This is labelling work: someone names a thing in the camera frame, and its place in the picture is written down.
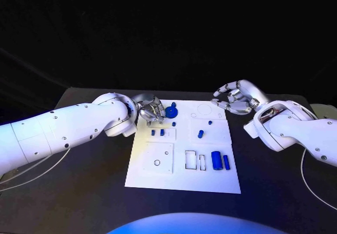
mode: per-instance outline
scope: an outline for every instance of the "dark table surface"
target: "dark table surface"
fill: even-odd
[[[57,108],[93,102],[108,92],[130,97],[141,93],[71,88]],[[211,100],[213,97],[212,93],[153,93],[160,99]],[[310,108],[301,96],[270,97],[294,100]],[[241,195],[124,187],[134,135],[107,137],[103,133],[71,150],[46,175],[2,193],[0,232],[107,233],[144,217],[198,212],[239,217],[288,233],[336,233],[337,211],[313,196],[301,179],[304,148],[294,145],[281,152],[271,151],[244,130],[252,117],[254,113],[238,116],[226,112]],[[12,185],[36,177],[62,155],[54,155]],[[304,173],[317,195],[337,206],[337,168],[307,153]]]

